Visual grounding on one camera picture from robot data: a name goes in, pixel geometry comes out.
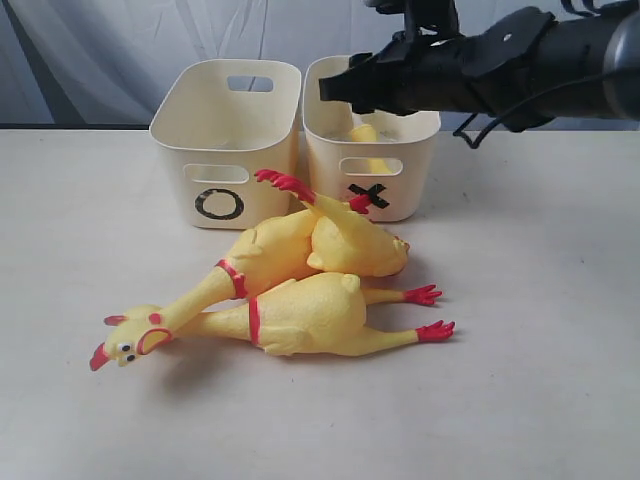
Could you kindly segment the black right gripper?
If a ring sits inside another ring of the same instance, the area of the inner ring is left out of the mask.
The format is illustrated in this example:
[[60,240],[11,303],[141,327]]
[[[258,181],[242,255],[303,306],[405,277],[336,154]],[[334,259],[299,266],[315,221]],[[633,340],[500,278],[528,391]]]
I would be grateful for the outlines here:
[[318,80],[322,101],[341,101],[355,113],[406,116],[418,111],[468,112],[462,75],[465,37],[453,1],[367,1],[383,15],[401,14],[404,28],[378,53],[349,58],[348,68]]

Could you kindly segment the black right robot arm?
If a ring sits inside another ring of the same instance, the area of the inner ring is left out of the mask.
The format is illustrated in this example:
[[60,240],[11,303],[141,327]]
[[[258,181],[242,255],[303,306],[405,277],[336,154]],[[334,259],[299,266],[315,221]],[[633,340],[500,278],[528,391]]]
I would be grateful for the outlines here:
[[639,117],[639,4],[584,2],[560,21],[520,8],[467,36],[452,1],[370,1],[404,28],[377,53],[358,53],[347,68],[319,79],[323,101],[355,113],[420,111],[481,114],[510,131],[559,117]]

